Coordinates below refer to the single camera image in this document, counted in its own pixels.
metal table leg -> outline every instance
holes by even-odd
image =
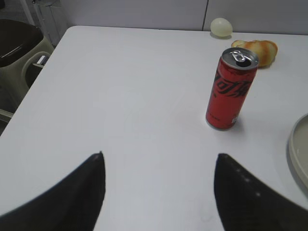
[[[0,109],[0,120],[8,123],[14,114]]]

white egg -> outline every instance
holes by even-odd
[[[228,20],[224,18],[216,18],[211,23],[211,31],[218,37],[226,37],[232,33],[233,28]]]

table surface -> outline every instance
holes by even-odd
[[[279,51],[259,69],[235,126],[205,111],[219,56],[236,39]],[[286,159],[307,113],[307,36],[75,26],[66,32],[0,138],[0,214],[104,152],[106,196],[95,230],[222,231],[213,192],[225,152],[308,208]]]

bread roll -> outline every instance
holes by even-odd
[[[259,57],[259,66],[270,65],[278,51],[276,43],[268,40],[253,40],[251,42],[236,40],[231,44],[231,46],[242,47],[256,53]]]

soda can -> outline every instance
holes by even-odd
[[[258,62],[257,54],[244,48],[229,48],[222,53],[205,116],[211,126],[228,129],[235,124]]]

